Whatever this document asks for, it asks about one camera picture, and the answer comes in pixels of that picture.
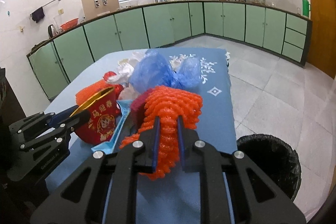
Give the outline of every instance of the orange mesh net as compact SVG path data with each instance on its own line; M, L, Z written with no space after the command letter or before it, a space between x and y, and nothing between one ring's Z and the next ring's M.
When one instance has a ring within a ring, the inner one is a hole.
M200 95L184 90L157 86L147 97L145 104L145 119L138 133L126 137L120 148L139 139L143 131L152 129L155 117L160 117L161 137L159 146L159 157L155 173L143 174L151 180L164 178L170 168L175 166L179 160L179 141L177 138L177 117L182 116L184 126L189 129L196 129L201 114L203 99Z

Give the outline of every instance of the blue plastic bag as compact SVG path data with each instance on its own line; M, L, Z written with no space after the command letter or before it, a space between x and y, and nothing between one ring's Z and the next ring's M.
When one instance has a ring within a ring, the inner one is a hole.
M197 58L187 58L175 72L162 54L157 50L148 50L135 67L129 82L139 93L144 93L157 85L190 89L201 82L201 63Z

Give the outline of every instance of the cardboard box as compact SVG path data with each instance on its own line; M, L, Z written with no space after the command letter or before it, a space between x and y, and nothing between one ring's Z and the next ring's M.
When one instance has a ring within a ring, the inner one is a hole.
M90 20L105 13L115 12L119 6L119 0L107 0L107 4L104 5L102 0L99 0L99 6L96 7L95 0L82 0L85 19Z

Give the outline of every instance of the black garbage bag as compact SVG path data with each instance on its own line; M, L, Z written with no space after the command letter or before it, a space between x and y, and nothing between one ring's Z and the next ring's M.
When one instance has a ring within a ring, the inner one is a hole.
M293 201L301 185L299 156L284 141L264 134L243 136L237 141L238 150L243 151L263 170L279 188ZM249 174L253 188L259 195L265 189L254 173Z

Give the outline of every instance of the white floral pattern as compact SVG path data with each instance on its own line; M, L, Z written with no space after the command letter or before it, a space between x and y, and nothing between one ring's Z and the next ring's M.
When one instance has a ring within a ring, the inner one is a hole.
M170 63L176 64L176 63L181 63L184 59L190 58L190 57L196 57L196 54L180 54L179 56L169 56L170 57ZM216 73L214 68L212 66L216 65L217 62L209 62L207 61L204 57L200 59L201 62L201 79L202 79L202 84L205 84L208 80L208 74L209 73Z

